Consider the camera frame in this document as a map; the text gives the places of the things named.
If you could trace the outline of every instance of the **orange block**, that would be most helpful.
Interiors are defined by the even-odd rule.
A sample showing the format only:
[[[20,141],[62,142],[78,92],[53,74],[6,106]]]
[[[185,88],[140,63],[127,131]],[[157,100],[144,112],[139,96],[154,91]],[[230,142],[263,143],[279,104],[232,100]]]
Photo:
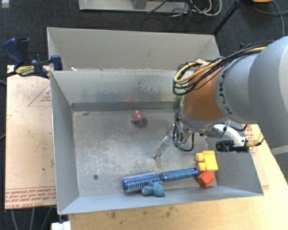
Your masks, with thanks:
[[[215,178],[211,172],[204,171],[196,178],[196,181],[201,187],[208,187],[214,179]]]

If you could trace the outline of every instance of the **small red object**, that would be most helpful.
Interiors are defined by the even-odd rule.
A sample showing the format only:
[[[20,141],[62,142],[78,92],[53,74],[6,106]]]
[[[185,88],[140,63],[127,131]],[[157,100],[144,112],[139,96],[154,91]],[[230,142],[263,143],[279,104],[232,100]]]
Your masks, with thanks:
[[[137,121],[137,120],[141,120],[144,116],[144,112],[141,111],[135,111],[132,116],[131,119],[132,121]]]
[[[215,178],[211,172],[204,171],[196,178],[196,181],[201,187],[208,187],[214,179]]]

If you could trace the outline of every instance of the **brush handle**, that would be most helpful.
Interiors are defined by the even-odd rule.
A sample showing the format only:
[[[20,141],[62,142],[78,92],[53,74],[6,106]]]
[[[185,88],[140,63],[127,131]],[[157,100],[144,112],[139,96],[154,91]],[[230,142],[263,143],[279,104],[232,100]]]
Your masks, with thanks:
[[[164,172],[165,179],[164,182],[176,181],[192,176],[198,176],[198,170],[196,168],[182,169],[175,171]]]

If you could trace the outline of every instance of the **gray carpet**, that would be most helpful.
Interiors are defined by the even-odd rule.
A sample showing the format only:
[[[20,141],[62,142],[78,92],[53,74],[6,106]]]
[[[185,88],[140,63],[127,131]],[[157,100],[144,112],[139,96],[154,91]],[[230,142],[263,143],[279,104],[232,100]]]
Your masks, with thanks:
[[[47,59],[47,27],[72,27],[89,29],[171,32],[190,34],[211,34],[220,23],[235,0],[222,0],[222,12],[215,17],[195,14],[187,19],[172,19],[160,13],[79,11],[78,0],[10,0],[10,8],[3,9],[0,0],[0,75],[5,66],[14,64],[2,50],[3,43],[11,38],[30,38],[30,53],[40,54]],[[281,11],[288,10],[288,0],[275,0]],[[288,35],[288,13],[283,15],[284,33],[281,18],[277,14],[264,14],[254,7],[277,12],[274,4],[254,5],[249,0],[241,6],[227,21],[216,36],[221,55],[227,56],[239,49],[240,43],[252,43],[261,40],[279,39]],[[0,85],[0,136],[5,133],[6,87]],[[5,140],[0,140],[0,230],[13,229],[11,213],[4,211],[4,168]],[[40,229],[49,208],[36,208],[33,229]],[[31,209],[15,211],[18,228],[29,229]],[[44,229],[51,222],[58,221],[56,210],[52,209]]]

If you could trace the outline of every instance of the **gray bin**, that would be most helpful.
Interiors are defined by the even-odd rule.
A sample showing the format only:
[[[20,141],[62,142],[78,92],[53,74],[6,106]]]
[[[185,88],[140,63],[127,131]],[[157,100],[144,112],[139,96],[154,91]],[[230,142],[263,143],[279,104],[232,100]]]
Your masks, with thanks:
[[[165,197],[121,187],[126,175],[195,167],[195,153],[214,148],[216,139],[195,136],[192,152],[171,143],[153,159],[181,102],[171,91],[176,68],[218,57],[213,36],[48,28],[48,46],[64,65],[50,78],[59,214],[263,194],[249,153],[216,153],[219,170],[206,189],[194,178],[163,183]],[[134,110],[145,112],[141,123]]]

